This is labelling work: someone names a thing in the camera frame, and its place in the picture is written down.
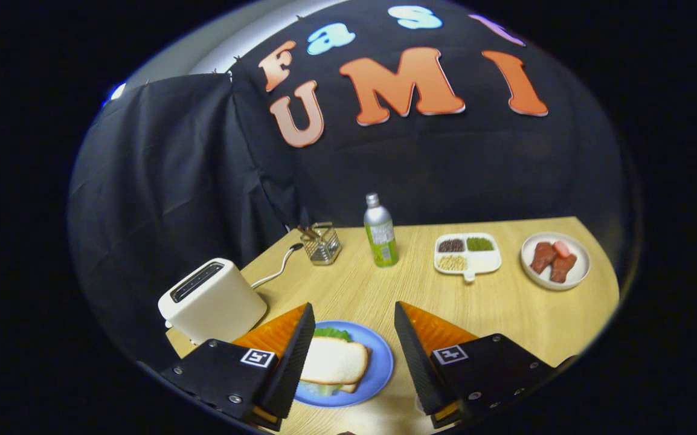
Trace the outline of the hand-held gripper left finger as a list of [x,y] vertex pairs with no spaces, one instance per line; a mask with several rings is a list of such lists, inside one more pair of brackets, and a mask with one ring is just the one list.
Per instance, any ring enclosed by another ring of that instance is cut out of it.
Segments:
[[233,343],[206,341],[161,377],[224,419],[279,431],[290,413],[314,330],[313,307],[305,303]]

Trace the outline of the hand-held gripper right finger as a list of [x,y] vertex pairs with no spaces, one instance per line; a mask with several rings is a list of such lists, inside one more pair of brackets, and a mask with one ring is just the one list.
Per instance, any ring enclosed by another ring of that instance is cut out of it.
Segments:
[[503,334],[480,338],[403,301],[394,306],[394,328],[434,428],[483,421],[557,374]]

